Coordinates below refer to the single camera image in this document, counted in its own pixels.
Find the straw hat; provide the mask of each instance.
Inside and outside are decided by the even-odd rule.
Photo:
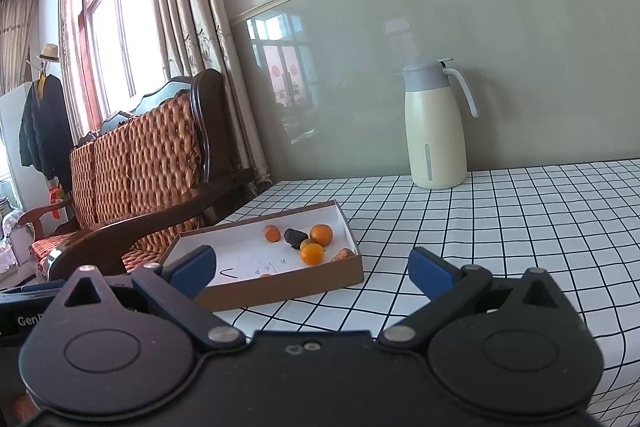
[[[49,62],[59,62],[60,58],[58,57],[58,47],[55,44],[45,44],[42,52],[38,55],[38,58]]]

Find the beige curtain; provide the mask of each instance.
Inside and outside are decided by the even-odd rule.
[[[58,0],[58,39],[60,69],[65,93],[66,114],[74,143],[89,132],[89,119],[82,95],[78,15],[81,0]]]
[[[38,0],[0,1],[0,96],[25,81],[29,34]]]
[[[214,68],[225,77],[226,99],[243,168],[270,184],[254,115],[222,0],[154,0],[166,78]]]

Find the checkered tablecloth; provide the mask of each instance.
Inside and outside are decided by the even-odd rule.
[[[370,330],[427,304],[409,280],[413,245],[457,266],[553,275],[604,354],[590,412],[607,426],[640,421],[640,160],[470,173],[449,190],[410,176],[280,182],[228,220],[337,200],[358,241],[365,281],[307,298],[219,313],[255,330]]]

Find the coat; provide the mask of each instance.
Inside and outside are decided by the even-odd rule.
[[[71,191],[69,153],[74,142],[66,116],[60,79],[48,74],[39,100],[36,82],[27,94],[20,123],[20,160],[33,165],[47,180],[58,177],[65,192]]]

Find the chair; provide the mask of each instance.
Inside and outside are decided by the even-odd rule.
[[[172,79],[83,138],[70,154],[71,198],[18,222],[33,223],[41,277],[66,279],[82,264],[125,273],[242,206],[254,173],[238,168],[227,115],[223,77],[206,70]],[[75,217],[45,237],[40,216],[63,207]]]

